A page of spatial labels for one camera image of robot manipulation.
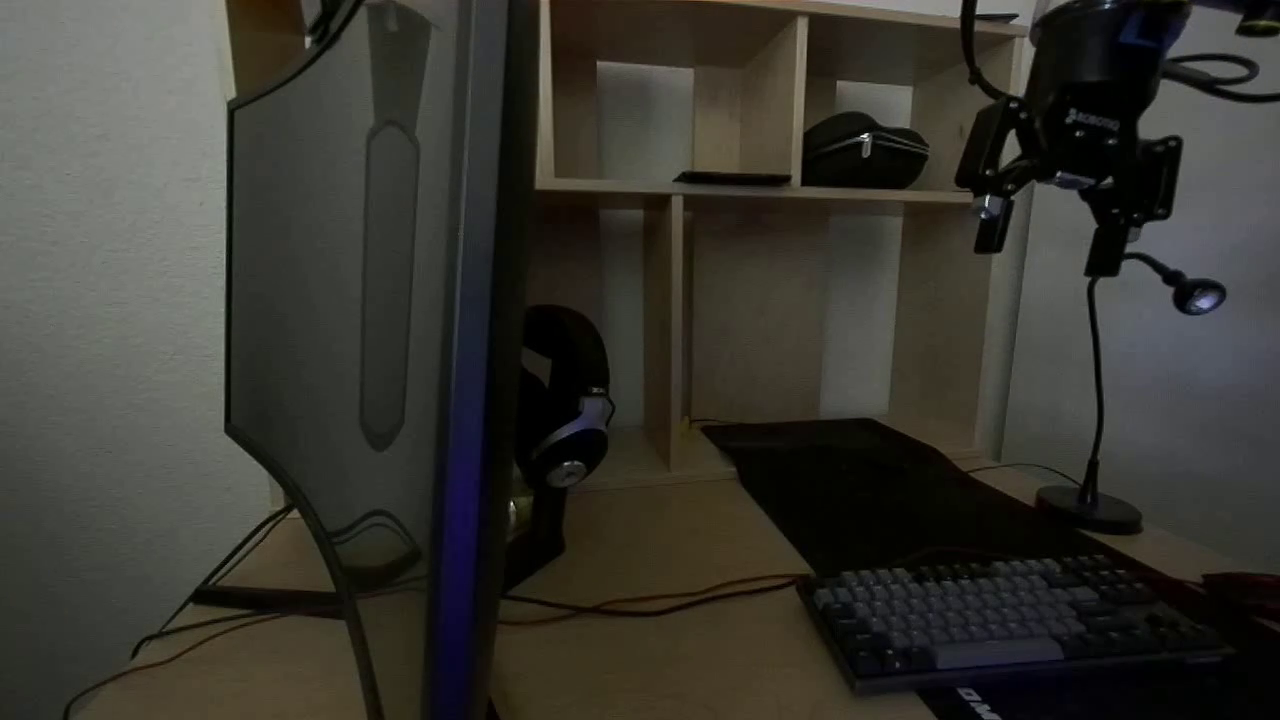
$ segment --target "desk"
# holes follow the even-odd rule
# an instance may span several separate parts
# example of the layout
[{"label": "desk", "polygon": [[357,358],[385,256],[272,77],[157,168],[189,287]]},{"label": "desk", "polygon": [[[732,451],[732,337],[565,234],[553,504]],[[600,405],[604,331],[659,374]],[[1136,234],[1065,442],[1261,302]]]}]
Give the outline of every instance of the desk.
[{"label": "desk", "polygon": [[[986,484],[1029,499],[1021,471]],[[606,602],[679,591],[732,577],[804,571],[792,545],[746,499],[729,464],[674,479],[596,477],[569,504],[569,554],[519,591]],[[1158,527],[1109,542],[1170,577],[1229,568],[1224,555]],[[247,577],[311,584],[321,563],[298,533],[263,545]],[[500,630],[492,697],[505,720],[848,720],[927,718],[914,697],[850,697],[797,591],[694,609],[664,621],[571,621]],[[337,621],[274,621],[208,646],[162,674],[99,691],[80,718],[361,718],[348,636]]]}]

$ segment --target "headphones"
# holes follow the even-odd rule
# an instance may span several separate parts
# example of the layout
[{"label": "headphones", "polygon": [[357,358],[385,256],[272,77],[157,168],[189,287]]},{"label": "headphones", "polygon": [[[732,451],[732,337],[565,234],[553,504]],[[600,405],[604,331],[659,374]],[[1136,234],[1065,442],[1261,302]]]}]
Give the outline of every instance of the headphones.
[{"label": "headphones", "polygon": [[537,489],[571,489],[606,451],[606,353],[596,325],[560,304],[522,311],[515,460]]}]

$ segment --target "desk mat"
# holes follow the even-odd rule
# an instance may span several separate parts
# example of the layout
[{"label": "desk mat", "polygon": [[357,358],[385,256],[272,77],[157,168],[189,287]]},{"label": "desk mat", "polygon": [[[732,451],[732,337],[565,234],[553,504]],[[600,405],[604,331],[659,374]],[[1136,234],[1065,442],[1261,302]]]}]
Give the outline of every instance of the desk mat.
[{"label": "desk mat", "polygon": [[[971,479],[944,451],[874,422],[712,423],[746,497],[814,571],[910,555],[1126,555],[1051,523]],[[1280,720],[1280,642],[1200,591],[1132,563],[1174,609],[1218,630],[1240,654],[1216,670],[986,682],[921,691],[944,720]]]}]

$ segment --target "white wall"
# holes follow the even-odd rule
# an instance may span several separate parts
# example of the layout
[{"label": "white wall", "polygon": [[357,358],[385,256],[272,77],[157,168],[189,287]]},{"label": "white wall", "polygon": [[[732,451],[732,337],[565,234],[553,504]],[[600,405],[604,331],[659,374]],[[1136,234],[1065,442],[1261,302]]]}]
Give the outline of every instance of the white wall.
[{"label": "white wall", "polygon": [[[1233,47],[1262,65],[1280,91],[1280,40],[1237,40],[1237,20],[1196,12],[1174,54]],[[1152,523],[1262,568],[1280,568],[1280,105],[1245,108],[1162,85],[1144,137],[1183,137],[1174,217],[1138,247],[1233,302],[1189,322],[1154,275],[1126,263],[1101,287],[1109,435],[1105,493]],[[1093,374],[1085,253],[1093,219],[1066,194],[1037,194],[1025,317],[1014,340],[1007,460],[1085,467]]]},{"label": "white wall", "polygon": [[42,720],[268,509],[218,431],[218,5],[7,0],[0,108],[0,718]]}]

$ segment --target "keyboard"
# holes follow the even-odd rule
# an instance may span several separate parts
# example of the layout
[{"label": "keyboard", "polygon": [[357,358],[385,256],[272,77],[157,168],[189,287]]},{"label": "keyboard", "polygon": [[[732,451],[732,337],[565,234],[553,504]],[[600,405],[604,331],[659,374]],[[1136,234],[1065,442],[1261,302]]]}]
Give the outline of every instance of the keyboard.
[{"label": "keyboard", "polygon": [[1229,657],[1112,555],[850,568],[798,602],[850,691]]}]

